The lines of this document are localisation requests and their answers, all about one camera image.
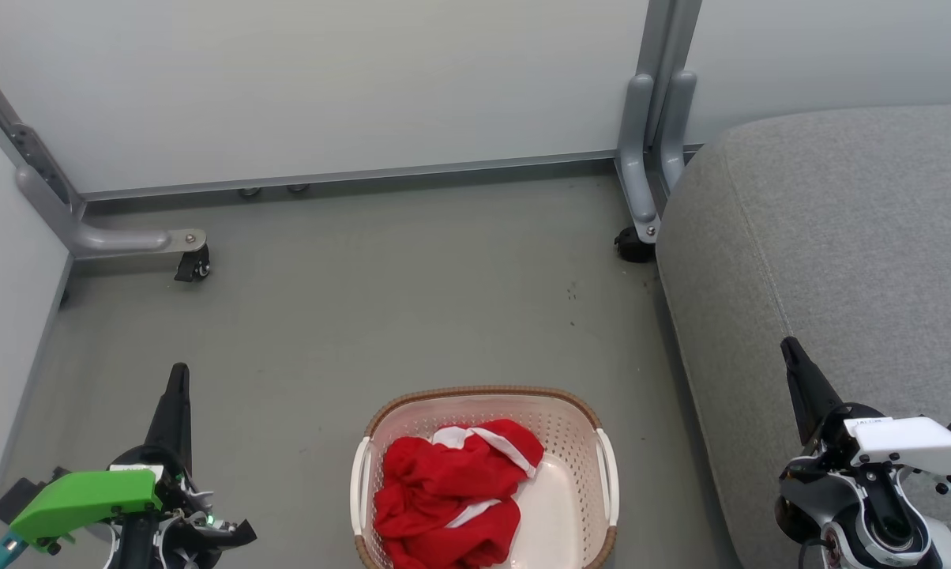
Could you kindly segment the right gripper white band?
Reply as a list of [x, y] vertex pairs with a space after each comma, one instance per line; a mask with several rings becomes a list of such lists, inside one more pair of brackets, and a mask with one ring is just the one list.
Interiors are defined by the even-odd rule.
[[814, 439], [814, 456], [825, 457], [826, 469], [890, 464], [951, 484], [951, 422], [893, 418], [870, 406], [841, 404], [796, 337], [784, 338], [781, 352], [800, 443]]

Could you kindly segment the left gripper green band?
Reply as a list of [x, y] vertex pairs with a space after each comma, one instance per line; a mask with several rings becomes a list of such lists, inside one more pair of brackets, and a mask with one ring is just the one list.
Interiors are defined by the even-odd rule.
[[227, 551], [257, 541], [248, 521], [216, 518], [209, 493], [195, 488], [191, 432], [190, 368], [172, 365], [145, 443], [126, 451], [106, 469], [60, 469], [47, 483], [28, 481], [9, 490], [7, 525], [25, 543], [48, 548], [97, 522], [124, 526], [129, 516], [151, 514], [154, 522], [179, 516], [194, 523], [195, 551]]

